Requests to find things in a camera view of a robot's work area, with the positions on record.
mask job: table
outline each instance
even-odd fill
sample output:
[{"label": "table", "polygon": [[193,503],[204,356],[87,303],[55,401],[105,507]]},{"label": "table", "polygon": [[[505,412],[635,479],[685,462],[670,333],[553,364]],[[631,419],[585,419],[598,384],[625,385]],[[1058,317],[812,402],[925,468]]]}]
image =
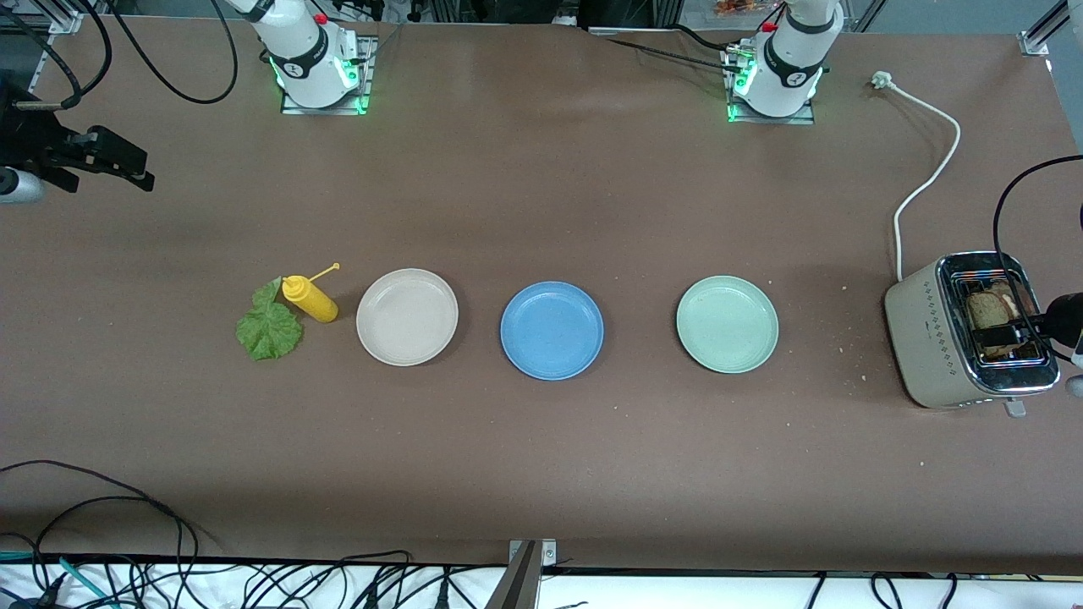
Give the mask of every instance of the table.
[{"label": "table", "polygon": [[[131,21],[182,89],[221,90],[216,22]],[[232,27],[225,102],[173,98],[118,35],[108,77],[63,116],[147,150],[153,193],[84,177],[75,196],[0,210],[4,462],[118,477],[234,557],[490,562],[537,536],[570,566],[1078,571],[1083,410],[1059,388],[1022,420],[922,410],[882,309],[891,213],[951,131],[867,78],[888,69],[963,126],[903,218],[912,272],[989,248],[1007,181],[1074,152],[1045,62],[1010,37],[843,36],[818,122],[797,128],[729,124],[717,75],[559,26],[406,26],[368,116],[285,117],[250,27]],[[706,56],[677,34],[634,39]],[[99,49],[92,28],[57,42],[83,78]],[[55,69],[38,92],[64,94]],[[1081,190],[1079,168],[1052,168],[1005,212],[1043,303],[1079,289]],[[248,361],[233,331],[251,291],[332,261],[321,283],[341,319]],[[461,320],[438,360],[393,368],[352,311],[405,267],[445,277]],[[710,373],[677,340],[678,299],[714,274],[779,311],[753,373]],[[543,280],[604,314],[601,355],[569,381],[500,350],[505,303]],[[0,526],[32,531],[103,491],[13,474]],[[172,534],[103,506],[45,549],[170,554]]]}]

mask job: yellow bottle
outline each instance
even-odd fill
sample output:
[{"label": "yellow bottle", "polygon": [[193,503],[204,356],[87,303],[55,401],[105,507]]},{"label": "yellow bottle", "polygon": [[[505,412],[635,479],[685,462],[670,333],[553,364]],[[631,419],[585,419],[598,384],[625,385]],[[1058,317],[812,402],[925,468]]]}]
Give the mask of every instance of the yellow bottle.
[{"label": "yellow bottle", "polygon": [[302,311],[312,315],[317,322],[334,322],[338,316],[338,304],[327,297],[322,289],[313,285],[312,282],[325,274],[338,270],[338,262],[334,263],[323,273],[314,277],[303,277],[301,275],[290,275],[282,280],[282,295]]}]

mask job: green plate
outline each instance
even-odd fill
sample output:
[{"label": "green plate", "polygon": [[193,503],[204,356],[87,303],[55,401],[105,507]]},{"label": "green plate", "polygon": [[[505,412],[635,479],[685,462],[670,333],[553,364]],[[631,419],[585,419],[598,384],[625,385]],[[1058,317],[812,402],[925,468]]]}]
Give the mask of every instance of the green plate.
[{"label": "green plate", "polygon": [[779,315],[755,285],[718,275],[701,280],[681,297],[677,334],[688,354],[705,367],[740,374],[771,357],[779,342]]}]

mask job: white plug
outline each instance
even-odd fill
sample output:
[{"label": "white plug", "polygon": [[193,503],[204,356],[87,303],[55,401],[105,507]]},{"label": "white plug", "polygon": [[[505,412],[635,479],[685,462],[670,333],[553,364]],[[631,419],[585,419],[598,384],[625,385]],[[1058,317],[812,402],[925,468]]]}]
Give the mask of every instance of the white plug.
[{"label": "white plug", "polygon": [[878,70],[869,81],[873,83],[873,89],[895,89],[895,82],[891,82],[891,73],[889,72]]}]

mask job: white power cord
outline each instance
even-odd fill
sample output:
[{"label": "white power cord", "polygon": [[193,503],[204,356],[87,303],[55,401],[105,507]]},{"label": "white power cord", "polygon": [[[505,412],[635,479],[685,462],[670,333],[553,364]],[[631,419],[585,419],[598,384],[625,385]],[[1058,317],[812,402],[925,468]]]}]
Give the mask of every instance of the white power cord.
[{"label": "white power cord", "polygon": [[937,178],[940,177],[940,172],[944,170],[944,167],[948,166],[948,161],[951,160],[951,157],[955,155],[955,148],[958,147],[958,141],[963,137],[963,128],[960,127],[958,126],[958,121],[955,120],[954,118],[952,118],[951,116],[949,116],[948,113],[945,113],[945,112],[941,111],[940,108],[935,107],[935,106],[932,106],[930,104],[927,104],[927,103],[923,102],[922,100],[918,100],[917,98],[915,98],[915,96],[911,95],[910,93],[908,93],[908,92],[903,91],[902,89],[900,89],[898,86],[896,86],[895,82],[891,82],[891,75],[888,74],[888,73],[886,73],[886,72],[877,72],[876,74],[874,74],[873,77],[872,77],[872,79],[871,79],[871,82],[873,85],[873,88],[875,88],[875,89],[888,89],[888,90],[895,91],[896,93],[902,95],[903,98],[906,98],[908,100],[914,102],[915,104],[917,104],[917,105],[919,105],[919,106],[922,106],[922,107],[924,107],[926,109],[929,109],[929,111],[932,111],[932,112],[939,114],[941,117],[943,117],[945,120],[948,120],[948,122],[951,122],[952,127],[955,128],[955,141],[952,142],[951,148],[949,148],[948,150],[948,154],[944,155],[944,159],[940,161],[940,166],[937,167],[937,170],[932,172],[932,176],[930,176],[929,179],[926,180],[924,184],[922,184],[921,186],[917,186],[917,189],[914,190],[914,192],[910,193],[910,195],[908,195],[906,198],[902,199],[902,203],[899,205],[899,208],[895,210],[895,219],[893,219],[893,225],[895,225],[895,276],[896,276],[897,281],[901,282],[903,280],[903,276],[902,276],[902,233],[901,233],[901,230],[899,229],[899,217],[902,216],[902,210],[906,209],[906,206],[910,205],[910,202],[914,200],[914,197],[916,197],[917,195],[922,194],[922,191],[924,191],[925,189],[929,187],[929,185],[932,184],[932,182],[936,182]]}]

